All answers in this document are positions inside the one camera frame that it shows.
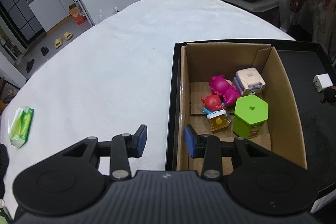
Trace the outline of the yellow beer mug toy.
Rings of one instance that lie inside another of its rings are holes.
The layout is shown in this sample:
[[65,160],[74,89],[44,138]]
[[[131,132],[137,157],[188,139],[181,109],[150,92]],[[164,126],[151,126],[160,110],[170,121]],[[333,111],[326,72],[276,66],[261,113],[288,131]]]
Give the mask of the yellow beer mug toy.
[[212,133],[219,132],[225,128],[228,128],[231,124],[231,115],[226,110],[213,111],[206,116]]

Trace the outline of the blue smurf figurine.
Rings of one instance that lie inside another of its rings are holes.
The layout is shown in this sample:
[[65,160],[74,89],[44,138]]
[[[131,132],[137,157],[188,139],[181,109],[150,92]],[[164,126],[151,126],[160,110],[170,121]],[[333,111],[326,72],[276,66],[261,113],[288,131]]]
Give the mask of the blue smurf figurine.
[[205,114],[211,114],[212,112],[224,109],[224,103],[216,94],[207,94],[206,97],[201,97],[201,101],[204,104],[203,113]]

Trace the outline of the green hexagonal container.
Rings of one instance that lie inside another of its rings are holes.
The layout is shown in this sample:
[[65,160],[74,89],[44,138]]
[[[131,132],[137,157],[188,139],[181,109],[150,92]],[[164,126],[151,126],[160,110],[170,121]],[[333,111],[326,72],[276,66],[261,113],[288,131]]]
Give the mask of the green hexagonal container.
[[240,137],[250,139],[256,137],[264,123],[268,120],[268,103],[256,95],[240,97],[234,109],[233,132]]

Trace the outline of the brown cardboard box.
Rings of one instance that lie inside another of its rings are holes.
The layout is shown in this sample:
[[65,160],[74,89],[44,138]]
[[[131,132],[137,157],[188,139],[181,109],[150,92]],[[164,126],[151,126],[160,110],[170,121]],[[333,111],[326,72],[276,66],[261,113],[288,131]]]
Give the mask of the brown cardboard box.
[[189,43],[181,48],[177,170],[201,171],[184,129],[222,141],[241,136],[306,168],[297,104],[269,44]]

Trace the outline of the magenta doll figurine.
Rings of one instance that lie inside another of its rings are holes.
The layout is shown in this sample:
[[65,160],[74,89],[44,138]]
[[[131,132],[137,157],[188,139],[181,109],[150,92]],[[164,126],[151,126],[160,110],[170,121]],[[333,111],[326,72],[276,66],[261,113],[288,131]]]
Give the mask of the magenta doll figurine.
[[209,81],[210,91],[218,95],[226,106],[234,106],[238,98],[241,97],[236,86],[224,75],[214,75]]

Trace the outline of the purple cube toy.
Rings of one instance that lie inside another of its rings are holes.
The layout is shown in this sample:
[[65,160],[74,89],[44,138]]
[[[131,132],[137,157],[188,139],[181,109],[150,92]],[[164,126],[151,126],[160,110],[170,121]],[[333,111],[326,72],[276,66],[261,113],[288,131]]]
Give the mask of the purple cube toy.
[[254,68],[239,70],[235,73],[233,85],[237,88],[241,96],[259,94],[264,90],[266,83],[259,71]]

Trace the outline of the white blanket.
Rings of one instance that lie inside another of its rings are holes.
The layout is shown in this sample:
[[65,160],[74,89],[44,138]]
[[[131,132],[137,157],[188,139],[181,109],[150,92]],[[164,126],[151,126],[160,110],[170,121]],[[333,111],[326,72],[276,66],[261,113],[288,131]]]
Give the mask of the white blanket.
[[[252,38],[289,36],[219,0],[141,0],[78,36],[31,76],[1,116],[10,214],[21,171],[89,136],[106,141],[145,124],[145,151],[131,159],[131,170],[164,170],[175,44]],[[34,116],[26,143],[16,148],[8,130],[25,106]]]

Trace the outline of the green tissue pack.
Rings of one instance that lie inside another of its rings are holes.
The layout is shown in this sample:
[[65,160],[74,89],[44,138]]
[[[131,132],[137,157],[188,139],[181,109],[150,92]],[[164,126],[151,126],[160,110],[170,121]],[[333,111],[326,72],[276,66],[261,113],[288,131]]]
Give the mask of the green tissue pack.
[[20,107],[9,127],[9,139],[12,146],[21,148],[27,141],[34,116],[34,109],[28,106]]

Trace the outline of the yellow slipper left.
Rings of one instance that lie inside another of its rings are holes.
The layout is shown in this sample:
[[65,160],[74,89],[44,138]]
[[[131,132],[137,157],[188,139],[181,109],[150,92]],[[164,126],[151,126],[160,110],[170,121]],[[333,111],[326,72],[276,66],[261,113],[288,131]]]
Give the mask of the yellow slipper left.
[[58,48],[60,48],[62,45],[63,45],[63,40],[62,40],[62,38],[57,38],[57,39],[55,40],[55,48],[58,49]]

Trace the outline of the black shallow tray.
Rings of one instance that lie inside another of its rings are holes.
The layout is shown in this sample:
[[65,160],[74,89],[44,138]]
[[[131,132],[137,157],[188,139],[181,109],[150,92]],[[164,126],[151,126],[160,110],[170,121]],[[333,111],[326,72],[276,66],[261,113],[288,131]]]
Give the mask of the black shallow tray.
[[184,141],[185,125],[210,134],[201,96],[210,93],[213,76],[233,79],[241,69],[254,67],[266,86],[261,98],[268,120],[252,141],[307,169],[316,179],[319,196],[335,195],[335,107],[321,103],[314,76],[335,70],[316,43],[278,39],[232,39],[178,43],[171,77],[167,170],[196,170]]

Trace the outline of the black slipper far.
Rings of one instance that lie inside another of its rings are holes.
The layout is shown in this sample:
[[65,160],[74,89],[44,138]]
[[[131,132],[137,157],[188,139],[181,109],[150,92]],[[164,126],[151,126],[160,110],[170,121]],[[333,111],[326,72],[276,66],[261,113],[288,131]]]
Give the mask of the black slipper far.
[[34,62],[35,62],[34,59],[31,59],[30,61],[27,62],[27,64],[26,64],[26,72],[27,73],[29,73],[32,70],[32,68],[34,66]]

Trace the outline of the black slipper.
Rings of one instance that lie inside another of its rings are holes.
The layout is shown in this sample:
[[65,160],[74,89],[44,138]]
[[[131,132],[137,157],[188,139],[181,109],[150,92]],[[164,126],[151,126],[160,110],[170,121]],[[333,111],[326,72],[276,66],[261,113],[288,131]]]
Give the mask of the black slipper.
[[41,53],[43,56],[46,56],[49,53],[49,51],[50,51],[49,48],[45,46],[41,47]]
[[27,62],[27,64],[26,64],[26,72],[27,73],[29,73],[32,70],[32,68],[34,66],[34,62],[35,62],[34,59],[31,59],[30,61]]

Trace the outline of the white rectangular block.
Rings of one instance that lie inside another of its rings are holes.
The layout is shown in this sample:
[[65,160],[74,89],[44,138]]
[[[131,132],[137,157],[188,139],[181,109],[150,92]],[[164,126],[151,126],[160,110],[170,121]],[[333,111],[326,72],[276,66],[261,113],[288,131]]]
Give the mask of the white rectangular block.
[[316,75],[313,79],[317,91],[323,92],[326,88],[333,86],[331,78],[328,73]]

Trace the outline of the brown haired small figurine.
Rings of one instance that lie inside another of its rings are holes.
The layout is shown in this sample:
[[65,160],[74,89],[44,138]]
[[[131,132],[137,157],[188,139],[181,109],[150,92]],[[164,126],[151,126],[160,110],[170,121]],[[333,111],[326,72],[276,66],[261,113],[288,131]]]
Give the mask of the brown haired small figurine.
[[321,103],[328,103],[329,105],[335,106],[336,104],[336,87],[331,86],[323,91],[323,98],[320,100]]

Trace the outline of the orange carton box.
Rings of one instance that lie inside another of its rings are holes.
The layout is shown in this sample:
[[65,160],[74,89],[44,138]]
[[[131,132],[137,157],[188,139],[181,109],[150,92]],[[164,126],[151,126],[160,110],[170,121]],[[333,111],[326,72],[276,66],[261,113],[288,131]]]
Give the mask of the orange carton box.
[[86,17],[80,14],[80,11],[78,10],[76,4],[74,3],[69,6],[69,13],[75,20],[77,25],[83,24],[86,20]]

